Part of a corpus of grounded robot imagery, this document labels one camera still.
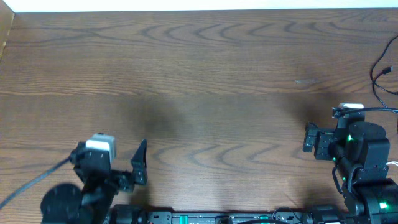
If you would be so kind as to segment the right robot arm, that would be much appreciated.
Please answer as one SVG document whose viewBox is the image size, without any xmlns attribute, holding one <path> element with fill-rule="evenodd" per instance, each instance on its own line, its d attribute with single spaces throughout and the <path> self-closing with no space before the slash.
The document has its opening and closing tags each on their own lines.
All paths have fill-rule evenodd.
<svg viewBox="0 0 398 224">
<path fill-rule="evenodd" d="M 303 151 L 334 163 L 333 180 L 354 223 L 397 223 L 397 184 L 387 176 L 390 142 L 382 126 L 357 121 L 332 130 L 308 123 Z"/>
</svg>

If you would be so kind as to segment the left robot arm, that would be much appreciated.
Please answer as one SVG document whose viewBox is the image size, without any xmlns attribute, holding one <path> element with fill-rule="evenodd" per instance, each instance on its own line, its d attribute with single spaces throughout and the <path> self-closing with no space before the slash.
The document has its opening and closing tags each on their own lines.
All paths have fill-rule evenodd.
<svg viewBox="0 0 398 224">
<path fill-rule="evenodd" d="M 148 222 L 148 214 L 140 206 L 112 205 L 120 191 L 133 192 L 136 185 L 147 184 L 147 141 L 142 140 L 133 155 L 130 172 L 111 168 L 115 146 L 111 136 L 78 143 L 70 161 L 83 188 L 63 183 L 50 189 L 40 204 L 42 223 Z"/>
</svg>

